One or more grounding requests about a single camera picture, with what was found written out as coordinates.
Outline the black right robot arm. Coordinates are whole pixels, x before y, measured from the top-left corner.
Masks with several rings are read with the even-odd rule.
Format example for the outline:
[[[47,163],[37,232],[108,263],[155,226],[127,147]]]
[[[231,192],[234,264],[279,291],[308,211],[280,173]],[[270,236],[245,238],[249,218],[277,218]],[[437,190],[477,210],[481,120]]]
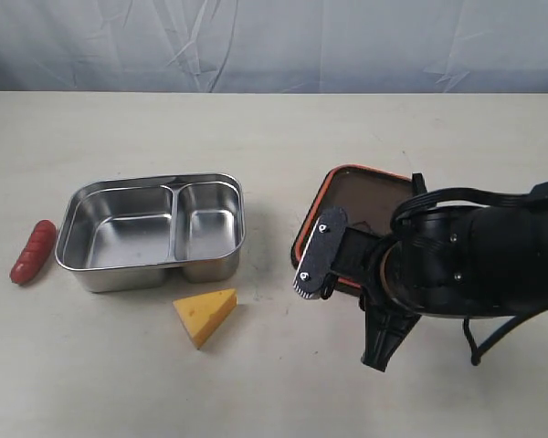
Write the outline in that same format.
[[[364,365],[383,371],[423,316],[459,318],[470,362],[548,311],[548,206],[442,207],[413,215],[372,259]]]

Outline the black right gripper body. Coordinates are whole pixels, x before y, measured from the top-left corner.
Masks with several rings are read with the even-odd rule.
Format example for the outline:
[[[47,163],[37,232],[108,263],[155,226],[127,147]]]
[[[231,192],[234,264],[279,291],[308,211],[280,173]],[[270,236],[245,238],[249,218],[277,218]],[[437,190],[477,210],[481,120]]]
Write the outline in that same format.
[[[453,224],[470,206],[418,210],[397,221],[366,263],[359,297],[364,311],[362,364],[385,371],[389,360],[424,315],[451,316],[457,238]]]

